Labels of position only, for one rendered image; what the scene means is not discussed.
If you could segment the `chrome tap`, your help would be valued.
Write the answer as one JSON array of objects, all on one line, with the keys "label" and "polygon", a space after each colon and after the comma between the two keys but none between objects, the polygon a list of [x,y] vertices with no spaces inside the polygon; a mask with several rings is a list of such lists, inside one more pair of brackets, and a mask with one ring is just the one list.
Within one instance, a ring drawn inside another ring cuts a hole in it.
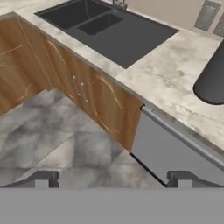
[{"label": "chrome tap", "polygon": [[112,4],[116,10],[126,11],[128,8],[125,0],[112,0]]}]

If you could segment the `dark grey double sink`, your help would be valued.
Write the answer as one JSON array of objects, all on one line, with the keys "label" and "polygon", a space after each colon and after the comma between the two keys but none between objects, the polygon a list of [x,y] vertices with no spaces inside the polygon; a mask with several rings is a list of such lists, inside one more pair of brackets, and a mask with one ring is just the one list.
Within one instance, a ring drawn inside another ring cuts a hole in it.
[{"label": "dark grey double sink", "polygon": [[36,15],[123,68],[178,32],[101,0],[69,0]]}]

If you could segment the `wooden cupboard door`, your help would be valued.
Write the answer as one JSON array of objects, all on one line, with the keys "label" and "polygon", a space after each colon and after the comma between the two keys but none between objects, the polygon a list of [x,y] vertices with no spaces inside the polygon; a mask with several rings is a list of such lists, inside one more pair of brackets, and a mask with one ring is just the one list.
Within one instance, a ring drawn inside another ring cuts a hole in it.
[{"label": "wooden cupboard door", "polygon": [[[38,62],[44,68],[49,82],[54,88],[63,91],[79,108],[87,111],[85,102],[81,97],[81,88],[78,75],[71,67],[70,61],[64,54],[64,50],[51,38],[35,29],[24,21],[19,21],[22,33],[31,45],[32,51],[38,58]],[[74,89],[73,76],[76,77],[76,85],[80,95]]]},{"label": "wooden cupboard door", "polygon": [[106,74],[91,66],[80,69],[87,111],[124,149],[131,151],[143,103]]}]

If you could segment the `wooden cupboard run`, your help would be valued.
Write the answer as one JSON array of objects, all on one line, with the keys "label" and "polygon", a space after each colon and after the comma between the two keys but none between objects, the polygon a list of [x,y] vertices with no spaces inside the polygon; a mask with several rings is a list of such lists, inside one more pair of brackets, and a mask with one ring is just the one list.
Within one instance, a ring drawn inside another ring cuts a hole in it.
[{"label": "wooden cupboard run", "polygon": [[0,20],[0,116],[47,89],[49,84],[21,20]]}]

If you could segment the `black rounded board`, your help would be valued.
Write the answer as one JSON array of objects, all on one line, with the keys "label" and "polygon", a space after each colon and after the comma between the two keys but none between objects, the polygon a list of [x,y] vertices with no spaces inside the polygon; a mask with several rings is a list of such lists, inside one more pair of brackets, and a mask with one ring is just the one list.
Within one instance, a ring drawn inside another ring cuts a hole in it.
[{"label": "black rounded board", "polygon": [[224,39],[192,89],[203,102],[212,105],[224,104]]}]

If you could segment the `grey dishwasher door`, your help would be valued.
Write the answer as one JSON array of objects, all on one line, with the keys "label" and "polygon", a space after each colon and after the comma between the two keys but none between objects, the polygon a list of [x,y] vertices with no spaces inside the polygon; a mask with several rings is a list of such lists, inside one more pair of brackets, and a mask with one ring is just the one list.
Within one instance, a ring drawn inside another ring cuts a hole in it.
[{"label": "grey dishwasher door", "polygon": [[[173,128],[189,136],[209,152],[224,160],[224,154],[221,153],[220,149],[204,137],[189,130],[180,122],[159,114],[155,109],[153,109],[153,112]],[[147,167],[163,182],[168,181],[168,171],[190,171],[200,179],[224,186],[223,170],[179,141],[142,111],[131,153],[139,163]]]}]

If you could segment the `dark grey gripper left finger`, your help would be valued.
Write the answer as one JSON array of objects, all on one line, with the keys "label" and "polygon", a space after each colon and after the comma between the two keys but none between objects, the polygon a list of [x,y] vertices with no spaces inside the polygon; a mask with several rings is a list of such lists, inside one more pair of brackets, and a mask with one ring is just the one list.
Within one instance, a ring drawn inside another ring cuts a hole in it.
[{"label": "dark grey gripper left finger", "polygon": [[30,177],[3,185],[3,188],[59,188],[59,177],[60,173],[58,171],[35,171]]}]

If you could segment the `grey metal hanging tool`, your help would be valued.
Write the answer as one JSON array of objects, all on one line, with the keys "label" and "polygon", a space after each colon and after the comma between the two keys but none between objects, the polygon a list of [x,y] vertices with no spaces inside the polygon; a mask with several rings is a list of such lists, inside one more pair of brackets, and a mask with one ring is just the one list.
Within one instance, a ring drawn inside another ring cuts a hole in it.
[{"label": "grey metal hanging tool", "polygon": [[214,33],[215,35],[224,37],[224,21],[220,21],[220,22],[216,25],[216,27],[215,27],[213,33]]}]

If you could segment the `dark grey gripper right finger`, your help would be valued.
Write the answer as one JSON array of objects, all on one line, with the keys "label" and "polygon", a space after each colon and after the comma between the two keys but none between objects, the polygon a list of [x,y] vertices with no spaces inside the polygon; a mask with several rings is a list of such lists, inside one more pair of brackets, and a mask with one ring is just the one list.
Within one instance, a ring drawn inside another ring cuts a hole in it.
[{"label": "dark grey gripper right finger", "polygon": [[191,171],[168,171],[168,187],[173,188],[222,188],[222,185],[199,178]]}]

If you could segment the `grey metal grater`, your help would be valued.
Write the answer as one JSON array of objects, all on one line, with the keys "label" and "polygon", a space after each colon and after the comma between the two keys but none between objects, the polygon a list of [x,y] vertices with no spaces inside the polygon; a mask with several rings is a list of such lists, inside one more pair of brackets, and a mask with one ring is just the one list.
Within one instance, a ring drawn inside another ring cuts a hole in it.
[{"label": "grey metal grater", "polygon": [[207,32],[221,7],[221,0],[205,0],[194,27]]}]

